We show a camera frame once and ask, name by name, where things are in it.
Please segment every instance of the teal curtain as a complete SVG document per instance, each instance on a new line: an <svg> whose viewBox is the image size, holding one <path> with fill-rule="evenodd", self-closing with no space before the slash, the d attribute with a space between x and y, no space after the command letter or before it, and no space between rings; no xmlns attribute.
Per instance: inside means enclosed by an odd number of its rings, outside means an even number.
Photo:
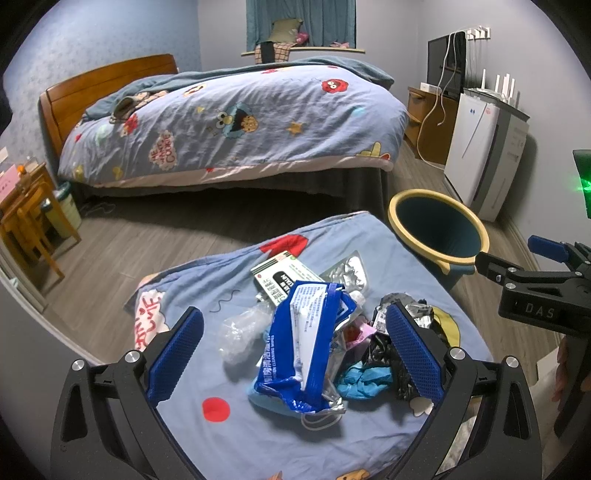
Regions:
<svg viewBox="0 0 591 480"><path fill-rule="evenodd" d="M355 0L246 0L247 49L269 38L273 22L282 18L303 19L300 31L313 47L337 41L355 48Z"/></svg>

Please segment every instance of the blue wipes package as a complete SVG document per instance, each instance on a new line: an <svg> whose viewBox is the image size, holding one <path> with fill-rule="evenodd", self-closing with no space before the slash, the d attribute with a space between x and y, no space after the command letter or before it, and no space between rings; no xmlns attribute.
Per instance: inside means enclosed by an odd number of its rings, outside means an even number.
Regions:
<svg viewBox="0 0 591 480"><path fill-rule="evenodd" d="M299 413L328 409L322 389L330 343L356 306L341 284L296 281L275 311L254 390Z"/></svg>

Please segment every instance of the blue gripper pad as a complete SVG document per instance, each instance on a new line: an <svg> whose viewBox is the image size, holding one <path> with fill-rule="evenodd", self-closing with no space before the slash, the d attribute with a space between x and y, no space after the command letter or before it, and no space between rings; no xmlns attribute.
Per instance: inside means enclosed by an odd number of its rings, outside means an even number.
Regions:
<svg viewBox="0 0 591 480"><path fill-rule="evenodd" d="M203 315L194 309L168 341L148 373L146 396L153 408L168 400L203 336Z"/></svg>
<svg viewBox="0 0 591 480"><path fill-rule="evenodd" d="M569 251L563 244L541 236L532 235L527 241L527 248L533 254L541 255L555 262L565 263L569 259Z"/></svg>
<svg viewBox="0 0 591 480"><path fill-rule="evenodd" d="M441 368L396 305L386 310L386 330L419 394L437 406L444 395Z"/></svg>

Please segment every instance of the screw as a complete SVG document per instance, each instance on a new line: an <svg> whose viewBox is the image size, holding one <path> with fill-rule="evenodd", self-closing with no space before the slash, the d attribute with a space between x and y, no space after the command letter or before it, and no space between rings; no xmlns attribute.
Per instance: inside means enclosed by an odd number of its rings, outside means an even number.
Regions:
<svg viewBox="0 0 591 480"><path fill-rule="evenodd" d="M80 359L80 360L76 360L73 364L72 364L72 370L74 372L77 372L78 370L82 370L84 368L84 360Z"/></svg>
<svg viewBox="0 0 591 480"><path fill-rule="evenodd" d="M137 350L132 350L125 354L125 361L129 364L134 364L139 360L139 352Z"/></svg>
<svg viewBox="0 0 591 480"><path fill-rule="evenodd" d="M455 358L456 360L464 360L466 358L466 352L461 348L457 347L449 350L449 354L452 356L452 358Z"/></svg>
<svg viewBox="0 0 591 480"><path fill-rule="evenodd" d="M519 360L514 356L508 356L506 362L511 368L517 368L519 366Z"/></svg>

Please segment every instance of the cartoon print bedding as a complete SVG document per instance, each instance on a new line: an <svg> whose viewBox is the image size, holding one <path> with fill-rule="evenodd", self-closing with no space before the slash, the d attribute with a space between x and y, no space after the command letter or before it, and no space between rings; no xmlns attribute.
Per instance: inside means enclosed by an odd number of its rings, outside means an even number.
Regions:
<svg viewBox="0 0 591 480"><path fill-rule="evenodd" d="M194 260L144 279L126 306L137 320L137 348L156 331L173 327L189 306L199 308L205 320L203 339L158 412L209 480L267 480L277 472L282 472L283 480L369 478L400 458L426 415L416 417L409 402L384 391L370 400L350 401L337 425L310 432L299 419L260 409L247 400L259 371L262 342L242 364L223 364L222 322L256 303L258 290L250 269L285 249L317 273L357 250L368 278L366 317L372 317L384 295L406 292L447 312L459 330L453 342L473 358L492 359L461 308L382 222L366 212L335 216L269 242Z"/></svg>
<svg viewBox="0 0 591 480"><path fill-rule="evenodd" d="M126 95L87 110L66 140L59 176L128 188L328 168L389 171L408 121L384 88L394 80L337 60L142 79L145 91L129 85L120 90ZM386 79L374 83L367 73L374 70Z"/></svg>

